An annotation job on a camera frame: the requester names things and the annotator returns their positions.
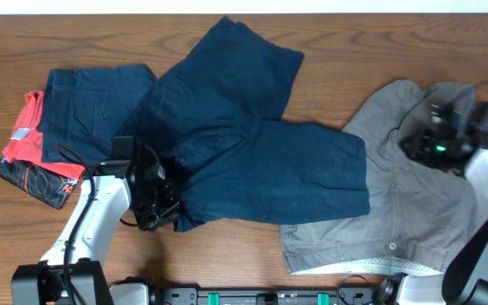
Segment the grey shorts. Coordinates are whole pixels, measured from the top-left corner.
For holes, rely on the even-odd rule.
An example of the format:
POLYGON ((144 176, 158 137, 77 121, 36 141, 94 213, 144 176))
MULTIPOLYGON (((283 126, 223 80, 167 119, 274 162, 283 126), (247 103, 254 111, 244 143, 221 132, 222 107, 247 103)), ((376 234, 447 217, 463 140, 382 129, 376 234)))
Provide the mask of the grey shorts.
POLYGON ((442 273, 482 225, 472 186, 462 177, 408 159, 405 136, 431 121, 433 104, 469 114, 474 86, 426 89, 396 80, 372 94, 344 127, 366 146, 370 212, 353 219, 283 225, 286 267, 297 274, 442 273))

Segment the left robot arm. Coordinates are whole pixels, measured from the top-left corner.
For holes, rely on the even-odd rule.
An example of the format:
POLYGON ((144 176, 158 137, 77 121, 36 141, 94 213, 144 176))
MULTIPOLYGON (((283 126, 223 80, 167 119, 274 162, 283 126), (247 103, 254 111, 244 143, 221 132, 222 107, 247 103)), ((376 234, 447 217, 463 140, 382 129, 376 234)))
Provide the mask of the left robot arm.
POLYGON ((152 148, 133 136, 113 140, 111 158, 85 171, 79 201, 39 263, 20 265, 11 281, 15 304, 160 304, 145 280, 109 285, 103 264, 118 225, 154 231, 180 212, 180 195, 152 148))

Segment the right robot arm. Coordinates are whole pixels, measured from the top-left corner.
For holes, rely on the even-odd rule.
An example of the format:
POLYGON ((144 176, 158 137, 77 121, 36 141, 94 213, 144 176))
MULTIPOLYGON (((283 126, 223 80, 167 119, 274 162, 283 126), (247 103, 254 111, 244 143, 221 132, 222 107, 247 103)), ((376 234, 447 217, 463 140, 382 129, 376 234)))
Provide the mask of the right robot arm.
POLYGON ((431 109, 432 123, 400 147, 413 161, 451 170, 472 186, 482 225, 443 274, 393 275, 381 283, 382 304, 488 304, 488 102, 469 114, 452 105, 431 109))

